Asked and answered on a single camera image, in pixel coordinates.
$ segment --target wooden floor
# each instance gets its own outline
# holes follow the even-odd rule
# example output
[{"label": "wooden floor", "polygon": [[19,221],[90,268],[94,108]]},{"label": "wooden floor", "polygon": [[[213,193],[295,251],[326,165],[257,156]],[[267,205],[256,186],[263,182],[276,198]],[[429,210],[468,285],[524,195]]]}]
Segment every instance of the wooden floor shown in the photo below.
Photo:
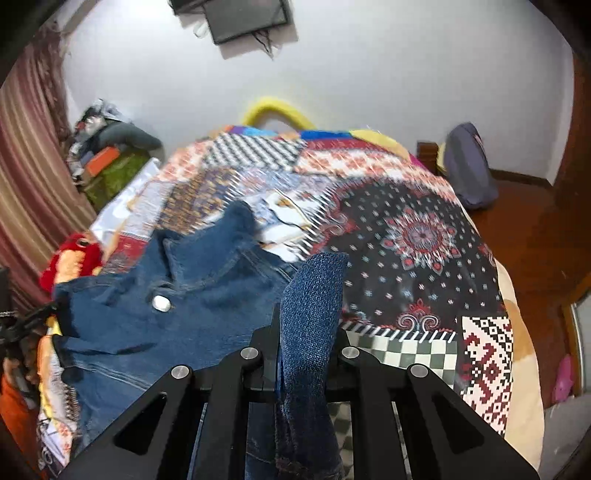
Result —
[{"label": "wooden floor", "polygon": [[559,209],[551,190],[498,181],[499,199],[471,212],[480,235],[509,271],[540,366],[544,407],[551,404],[558,363],[568,353],[559,311],[565,293],[591,271],[589,213]]}]

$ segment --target striped curtain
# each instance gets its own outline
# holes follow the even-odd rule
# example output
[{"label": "striped curtain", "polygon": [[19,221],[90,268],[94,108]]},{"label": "striped curtain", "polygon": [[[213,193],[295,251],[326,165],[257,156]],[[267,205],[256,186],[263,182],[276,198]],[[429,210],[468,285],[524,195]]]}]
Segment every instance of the striped curtain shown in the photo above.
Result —
[{"label": "striped curtain", "polygon": [[21,312],[49,300],[40,272],[95,217],[64,162],[69,133],[60,35],[43,26],[0,87],[0,265]]}]

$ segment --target gray backpack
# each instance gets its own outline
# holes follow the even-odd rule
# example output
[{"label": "gray backpack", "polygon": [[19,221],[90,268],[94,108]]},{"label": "gray backpack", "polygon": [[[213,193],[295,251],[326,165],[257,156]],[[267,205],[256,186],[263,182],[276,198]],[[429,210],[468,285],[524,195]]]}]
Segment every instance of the gray backpack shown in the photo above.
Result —
[{"label": "gray backpack", "polygon": [[447,136],[443,165],[449,183],[465,208],[487,207],[499,196],[482,139],[474,125],[458,125]]}]

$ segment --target orange box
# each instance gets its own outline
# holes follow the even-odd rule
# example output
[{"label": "orange box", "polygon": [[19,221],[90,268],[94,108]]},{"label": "orange box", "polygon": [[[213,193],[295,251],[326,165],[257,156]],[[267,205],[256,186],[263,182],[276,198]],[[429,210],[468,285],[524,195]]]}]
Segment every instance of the orange box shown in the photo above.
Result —
[{"label": "orange box", "polygon": [[121,153],[115,147],[106,147],[98,152],[90,161],[86,164],[85,170],[93,177],[96,177],[103,168],[113,162],[114,159],[118,158]]}]

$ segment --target white button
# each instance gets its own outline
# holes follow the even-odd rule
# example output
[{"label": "white button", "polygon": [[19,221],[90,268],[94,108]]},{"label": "white button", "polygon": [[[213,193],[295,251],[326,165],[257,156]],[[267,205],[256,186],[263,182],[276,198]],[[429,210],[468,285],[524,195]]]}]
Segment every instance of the white button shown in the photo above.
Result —
[{"label": "white button", "polygon": [[159,312],[167,312],[170,310],[170,300],[162,295],[156,295],[152,299],[152,307]]}]

